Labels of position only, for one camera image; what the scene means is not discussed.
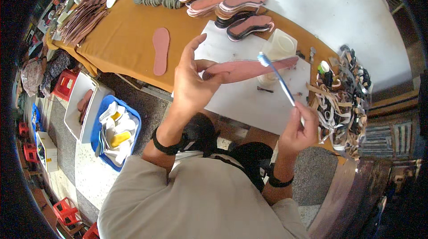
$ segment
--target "woman's hair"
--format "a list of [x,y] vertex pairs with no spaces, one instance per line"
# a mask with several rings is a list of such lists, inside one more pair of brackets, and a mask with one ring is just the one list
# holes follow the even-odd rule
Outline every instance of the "woman's hair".
[[26,62],[26,60],[28,60],[28,58],[29,58],[28,47],[26,47],[25,45],[22,45],[20,53],[18,55],[18,59],[15,61],[15,64],[16,66],[18,66],[19,70],[22,69],[22,67],[24,66],[24,63]]

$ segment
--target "white cutting board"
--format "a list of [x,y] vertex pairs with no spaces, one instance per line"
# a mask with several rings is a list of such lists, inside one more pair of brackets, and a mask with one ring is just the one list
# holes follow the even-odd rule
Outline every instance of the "white cutting board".
[[[237,59],[257,60],[257,55],[266,42],[254,35],[233,42],[227,38],[226,29],[217,28],[213,21],[207,23],[202,33],[207,33],[207,39],[196,49],[195,60],[207,59],[218,63]],[[292,94],[303,93],[301,97],[294,96],[295,100],[303,104],[306,104],[306,97],[309,94],[306,82],[309,82],[310,68],[309,63],[299,59],[296,70],[286,71],[283,77]],[[257,78],[223,84],[205,109],[280,135],[286,127],[288,114],[293,107],[279,83],[266,87],[274,93],[258,91],[257,86],[263,87]]]

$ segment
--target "red plastic stool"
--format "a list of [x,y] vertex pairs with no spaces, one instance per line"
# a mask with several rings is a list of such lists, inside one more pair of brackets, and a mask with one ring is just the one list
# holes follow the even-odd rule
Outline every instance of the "red plastic stool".
[[76,213],[79,212],[78,209],[70,206],[70,199],[68,199],[68,197],[54,204],[53,212],[64,225],[69,226],[81,222],[81,220],[76,219]]
[[65,69],[62,71],[52,93],[68,102],[77,78],[78,75],[76,73]]
[[83,239],[99,239],[100,234],[98,233],[97,223],[95,222],[83,235]]
[[22,137],[28,136],[29,128],[25,122],[19,123],[19,135]]
[[33,143],[24,144],[24,156],[25,156],[25,160],[29,162],[34,162],[34,163],[39,162],[37,160],[37,148],[35,144]]

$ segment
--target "glue container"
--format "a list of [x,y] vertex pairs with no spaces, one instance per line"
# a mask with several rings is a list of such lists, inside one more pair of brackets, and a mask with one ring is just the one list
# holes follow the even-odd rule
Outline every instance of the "glue container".
[[[271,60],[278,60],[280,58],[296,55],[297,40],[291,37],[280,29],[275,29],[274,33],[270,36],[269,40],[263,45],[261,51]],[[258,76],[260,84],[264,86],[271,86],[278,82],[278,78],[272,72],[269,74]]]

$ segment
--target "hand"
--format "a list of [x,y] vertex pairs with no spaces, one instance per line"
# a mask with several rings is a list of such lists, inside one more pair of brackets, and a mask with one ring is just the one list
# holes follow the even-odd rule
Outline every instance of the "hand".
[[[278,150],[283,155],[296,155],[303,149],[316,142],[318,131],[318,114],[309,108],[295,102],[290,120],[278,141]],[[300,117],[305,120],[305,127],[300,123]]]
[[195,60],[195,50],[206,38],[205,33],[190,41],[183,50],[179,65],[175,68],[172,106],[175,111],[189,119],[209,103],[223,81],[221,73],[209,80],[202,80],[198,75],[199,72],[217,64],[211,60]]

